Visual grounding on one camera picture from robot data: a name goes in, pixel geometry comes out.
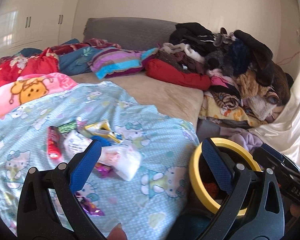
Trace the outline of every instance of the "pillow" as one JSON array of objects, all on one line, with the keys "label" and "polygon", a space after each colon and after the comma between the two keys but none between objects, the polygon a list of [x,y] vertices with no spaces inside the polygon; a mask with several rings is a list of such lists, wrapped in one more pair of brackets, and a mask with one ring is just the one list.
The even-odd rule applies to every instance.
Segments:
[{"label": "pillow", "polygon": [[90,68],[98,79],[135,74],[144,68],[157,51],[157,48],[147,51],[106,48],[93,57]]}]

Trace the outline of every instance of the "mattress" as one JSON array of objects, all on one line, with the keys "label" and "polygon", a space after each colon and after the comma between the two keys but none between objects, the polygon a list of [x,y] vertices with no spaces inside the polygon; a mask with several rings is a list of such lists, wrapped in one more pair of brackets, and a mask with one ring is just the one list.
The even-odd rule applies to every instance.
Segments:
[{"label": "mattress", "polygon": [[[94,73],[71,78],[78,83],[97,84],[102,81]],[[146,76],[144,72],[108,80],[125,89],[139,104],[155,105],[159,113],[191,122],[196,129],[203,103],[201,90],[162,82]]]}]

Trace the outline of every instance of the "yellow tape roll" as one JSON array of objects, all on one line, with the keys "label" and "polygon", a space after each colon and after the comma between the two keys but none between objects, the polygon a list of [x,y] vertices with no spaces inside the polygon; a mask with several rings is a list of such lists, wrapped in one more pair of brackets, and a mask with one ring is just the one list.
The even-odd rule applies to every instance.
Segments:
[{"label": "yellow tape roll", "polygon": [[[211,138],[213,143],[217,147],[225,147],[230,150],[235,151],[237,154],[239,154],[241,157],[245,159],[245,161],[250,165],[252,170],[254,171],[261,171],[258,163],[253,160],[251,154],[247,152],[243,147],[241,147],[239,144],[230,141],[228,139],[224,138]],[[217,213],[217,211],[220,208],[220,205],[209,195],[207,190],[205,189],[199,172],[199,158],[201,156],[201,144],[196,148],[194,153],[192,154],[190,158],[189,163],[189,176],[190,176],[190,182],[192,185],[192,188],[194,190],[194,193],[197,195],[201,203],[212,213]],[[246,208],[242,209],[238,213],[238,217],[244,216],[246,212]]]}]

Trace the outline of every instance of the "white wardrobe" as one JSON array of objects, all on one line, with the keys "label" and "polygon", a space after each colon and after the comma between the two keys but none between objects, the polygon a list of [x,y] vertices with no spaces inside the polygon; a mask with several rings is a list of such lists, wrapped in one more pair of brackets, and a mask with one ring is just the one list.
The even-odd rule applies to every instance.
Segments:
[{"label": "white wardrobe", "polygon": [[78,0],[0,0],[0,57],[71,39]]}]

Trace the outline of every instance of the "light blue blanket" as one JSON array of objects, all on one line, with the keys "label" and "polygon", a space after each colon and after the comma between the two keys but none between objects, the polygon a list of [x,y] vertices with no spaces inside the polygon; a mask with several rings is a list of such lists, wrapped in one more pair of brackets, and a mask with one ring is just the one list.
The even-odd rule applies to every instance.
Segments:
[{"label": "light blue blanket", "polygon": [[[53,169],[70,160],[46,153],[47,128],[77,120],[77,127],[108,119],[143,156],[132,181],[120,177],[89,176],[82,195],[90,198],[105,216],[91,217],[107,236],[119,222],[129,240],[164,239],[186,204],[188,161],[198,145],[192,125],[158,113],[155,106],[141,106],[111,82],[80,84],[67,92],[45,96],[0,119],[0,216],[15,232],[18,200],[28,169]],[[60,220],[70,228],[54,192]]]}]

